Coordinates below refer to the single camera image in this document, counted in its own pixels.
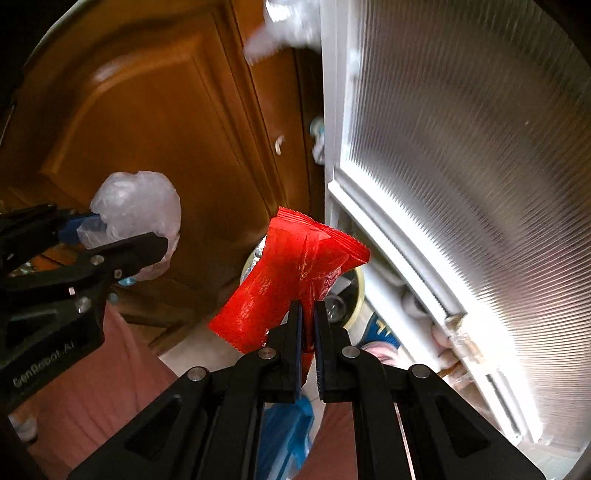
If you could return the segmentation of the clear plastic bag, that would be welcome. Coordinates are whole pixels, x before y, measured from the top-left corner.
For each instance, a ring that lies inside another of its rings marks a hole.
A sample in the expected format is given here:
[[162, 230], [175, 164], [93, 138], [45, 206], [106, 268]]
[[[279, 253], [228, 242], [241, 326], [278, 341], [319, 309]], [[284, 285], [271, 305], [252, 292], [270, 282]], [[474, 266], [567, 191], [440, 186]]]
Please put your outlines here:
[[90, 211], [93, 216], [77, 228], [78, 238], [88, 250], [145, 233], [168, 240], [159, 262], [121, 280], [120, 285], [153, 280], [168, 270], [180, 238], [181, 205], [166, 176], [151, 171], [113, 173], [97, 190]]
[[266, 1], [263, 19], [243, 47], [250, 66], [287, 47], [322, 52], [320, 1]]

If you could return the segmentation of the red snack wrapper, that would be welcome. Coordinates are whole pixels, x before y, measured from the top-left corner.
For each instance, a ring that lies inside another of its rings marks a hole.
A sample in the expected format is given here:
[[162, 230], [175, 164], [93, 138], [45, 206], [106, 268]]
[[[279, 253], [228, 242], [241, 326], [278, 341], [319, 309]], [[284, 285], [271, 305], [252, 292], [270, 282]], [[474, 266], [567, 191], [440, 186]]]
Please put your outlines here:
[[212, 331], [235, 349], [263, 347], [290, 303], [301, 302], [311, 334], [315, 302], [325, 299], [340, 275], [370, 260], [370, 249], [348, 234], [281, 207], [270, 221], [263, 255], [221, 311]]

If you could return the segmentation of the brown ceramic jar bin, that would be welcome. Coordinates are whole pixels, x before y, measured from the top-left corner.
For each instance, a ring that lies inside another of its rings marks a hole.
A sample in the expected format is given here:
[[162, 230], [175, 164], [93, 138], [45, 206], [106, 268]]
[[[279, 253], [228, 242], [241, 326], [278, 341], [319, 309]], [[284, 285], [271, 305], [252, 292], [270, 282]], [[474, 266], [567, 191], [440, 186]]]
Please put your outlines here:
[[[245, 261], [239, 280], [240, 285], [245, 282], [256, 263], [262, 258], [264, 246], [266, 246], [266, 236], [263, 236], [263, 239]], [[329, 294], [325, 296], [325, 308], [327, 308], [329, 323], [346, 328], [355, 323], [363, 305], [363, 298], [365, 298], [365, 283], [363, 281], [365, 280], [361, 267], [356, 267], [339, 276], [329, 290]]]

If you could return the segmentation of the blue slipper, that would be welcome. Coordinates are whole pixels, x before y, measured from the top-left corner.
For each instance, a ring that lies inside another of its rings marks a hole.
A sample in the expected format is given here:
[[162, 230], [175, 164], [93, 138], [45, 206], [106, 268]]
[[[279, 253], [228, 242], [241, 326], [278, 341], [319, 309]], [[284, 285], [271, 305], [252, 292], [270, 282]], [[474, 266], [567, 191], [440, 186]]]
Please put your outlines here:
[[[401, 343], [382, 317], [373, 313], [358, 344], [384, 365], [397, 366]], [[315, 413], [306, 395], [293, 404], [273, 404], [263, 411], [256, 479], [293, 479], [311, 451]]]

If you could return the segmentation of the brown wooden cabinet door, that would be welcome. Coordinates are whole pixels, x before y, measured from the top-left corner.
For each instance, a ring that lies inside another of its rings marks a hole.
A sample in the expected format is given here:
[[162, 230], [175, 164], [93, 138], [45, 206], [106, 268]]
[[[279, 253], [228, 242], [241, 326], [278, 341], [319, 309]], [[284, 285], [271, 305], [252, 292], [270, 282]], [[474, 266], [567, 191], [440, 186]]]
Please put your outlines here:
[[322, 59], [247, 63], [262, 22], [259, 1], [1, 5], [2, 210], [86, 210], [115, 172], [159, 172], [179, 195], [169, 269], [118, 292], [159, 354], [225, 303], [277, 209], [324, 212], [308, 134]]

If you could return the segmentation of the hanging clear plastic bag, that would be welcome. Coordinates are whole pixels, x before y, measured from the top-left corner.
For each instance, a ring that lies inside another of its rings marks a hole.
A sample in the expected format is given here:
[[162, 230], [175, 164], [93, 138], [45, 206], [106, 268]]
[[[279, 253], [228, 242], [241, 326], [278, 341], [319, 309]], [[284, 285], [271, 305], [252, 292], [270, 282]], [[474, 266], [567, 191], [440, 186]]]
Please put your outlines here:
[[263, 19], [243, 47], [250, 66], [287, 47], [322, 52], [320, 1], [266, 1]]

